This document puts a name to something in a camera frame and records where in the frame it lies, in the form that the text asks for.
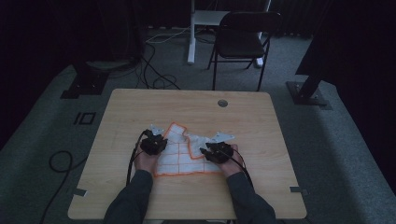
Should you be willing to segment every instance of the black chair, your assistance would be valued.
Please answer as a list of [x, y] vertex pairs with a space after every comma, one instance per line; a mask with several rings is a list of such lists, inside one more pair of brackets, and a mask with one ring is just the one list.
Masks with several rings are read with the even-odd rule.
[[[230, 12], [226, 14], [220, 22], [215, 45], [207, 66], [207, 69], [209, 69], [210, 64], [215, 64], [212, 91], [216, 86], [218, 63], [249, 62], [246, 68], [249, 69], [255, 59], [264, 57], [257, 88], [257, 91], [259, 91], [270, 48], [270, 39], [279, 28], [281, 22], [282, 17], [276, 12]], [[266, 34], [263, 43], [259, 39], [259, 32]], [[228, 60], [219, 61], [219, 56]]]

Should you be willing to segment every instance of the gray carpet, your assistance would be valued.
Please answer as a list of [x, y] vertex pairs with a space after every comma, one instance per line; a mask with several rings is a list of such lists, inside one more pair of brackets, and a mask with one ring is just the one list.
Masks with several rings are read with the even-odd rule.
[[[214, 39], [212, 35], [198, 36]], [[332, 110], [295, 105], [290, 98], [285, 82], [306, 79], [294, 73], [309, 43], [310, 40], [299, 37], [274, 38], [262, 84], [262, 91], [272, 96], [298, 182], [308, 192], [304, 196], [307, 218], [312, 223], [395, 223], [395, 195], [378, 170], [335, 87], [328, 83], [319, 85]], [[188, 44], [186, 35], [153, 44], [156, 53], [151, 64], [161, 74], [176, 77], [182, 90], [208, 91], [212, 70], [206, 70], [206, 66], [212, 45], [197, 42], [195, 64], [188, 65]], [[146, 59], [151, 52], [147, 47]], [[105, 68], [114, 64], [94, 62], [92, 65]], [[260, 70], [245, 70], [244, 66], [220, 64], [217, 90], [255, 91]], [[47, 203], [64, 178], [64, 174], [54, 173], [49, 168], [50, 156], [58, 150], [69, 150], [74, 164], [88, 156], [111, 92], [116, 88], [145, 88], [138, 81], [139, 72], [138, 67], [135, 71], [112, 73], [102, 95], [83, 95], [76, 100], [60, 99], [76, 75], [71, 66], [53, 79], [0, 151], [0, 223], [39, 223]], [[156, 75], [148, 70], [147, 78], [151, 84]], [[91, 112], [96, 113], [92, 125], [75, 124], [78, 113]], [[54, 164], [59, 169], [66, 168], [67, 157], [56, 157]], [[79, 166], [70, 173], [49, 208], [45, 223], [100, 223], [100, 220], [71, 220], [67, 216], [72, 200], [70, 189], [78, 184], [82, 168]], [[308, 220], [284, 221], [309, 223]]]

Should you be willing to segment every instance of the forearm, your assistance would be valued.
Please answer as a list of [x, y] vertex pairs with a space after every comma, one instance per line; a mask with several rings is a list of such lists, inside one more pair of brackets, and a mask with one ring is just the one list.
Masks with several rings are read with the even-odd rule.
[[276, 214], [273, 207], [255, 193], [244, 173], [230, 175], [227, 178], [227, 184], [239, 223], [276, 223]]
[[107, 208], [104, 223], [142, 223], [148, 209], [152, 183], [151, 173], [137, 170], [131, 184]]

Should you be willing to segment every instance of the wooden table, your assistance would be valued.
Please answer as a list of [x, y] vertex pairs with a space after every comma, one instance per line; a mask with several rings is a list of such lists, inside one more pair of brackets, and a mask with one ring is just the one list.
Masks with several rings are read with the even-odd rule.
[[[228, 105], [221, 107], [219, 100]], [[233, 134], [255, 190], [277, 218], [304, 218], [301, 193], [271, 97], [265, 92], [114, 90], [92, 144], [68, 215], [101, 219], [125, 186], [128, 162], [139, 134], [150, 124], [165, 130], [176, 121], [193, 134]], [[222, 175], [154, 178], [146, 219], [232, 219], [233, 206]]]

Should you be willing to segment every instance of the hand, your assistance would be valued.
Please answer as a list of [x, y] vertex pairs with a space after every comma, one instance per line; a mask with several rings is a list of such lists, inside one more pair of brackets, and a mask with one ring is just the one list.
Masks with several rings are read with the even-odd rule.
[[154, 174], [155, 168], [157, 167], [157, 160], [160, 158], [160, 155], [161, 153], [150, 156], [144, 152], [139, 145], [134, 159], [134, 168], [136, 170], [145, 170], [151, 174]]
[[[238, 151], [238, 145], [231, 145], [231, 148]], [[243, 163], [241, 156], [238, 153], [233, 154], [233, 158], [240, 164]], [[223, 172], [225, 177], [242, 172], [242, 168], [236, 164], [233, 160], [227, 160], [224, 163], [217, 164], [220, 170]]]

